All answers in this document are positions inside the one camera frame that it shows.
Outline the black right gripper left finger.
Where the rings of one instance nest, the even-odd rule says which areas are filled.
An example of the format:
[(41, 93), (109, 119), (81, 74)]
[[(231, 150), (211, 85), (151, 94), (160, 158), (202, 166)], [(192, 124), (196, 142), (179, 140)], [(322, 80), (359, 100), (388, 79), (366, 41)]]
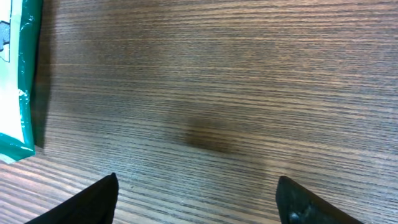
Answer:
[(27, 224), (112, 224), (118, 193), (112, 173)]

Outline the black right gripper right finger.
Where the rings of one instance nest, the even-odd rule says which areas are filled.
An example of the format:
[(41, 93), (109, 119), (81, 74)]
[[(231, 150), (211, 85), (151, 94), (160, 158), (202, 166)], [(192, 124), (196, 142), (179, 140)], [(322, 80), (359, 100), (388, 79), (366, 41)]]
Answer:
[(275, 201), (282, 224), (363, 224), (287, 176), (279, 177)]

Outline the green 3M glove package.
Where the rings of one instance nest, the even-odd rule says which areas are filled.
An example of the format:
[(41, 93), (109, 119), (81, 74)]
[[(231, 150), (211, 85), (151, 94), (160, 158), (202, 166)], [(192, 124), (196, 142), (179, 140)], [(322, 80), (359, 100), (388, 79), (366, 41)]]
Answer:
[(1, 161), (35, 155), (30, 95), (43, 0), (1, 0)]

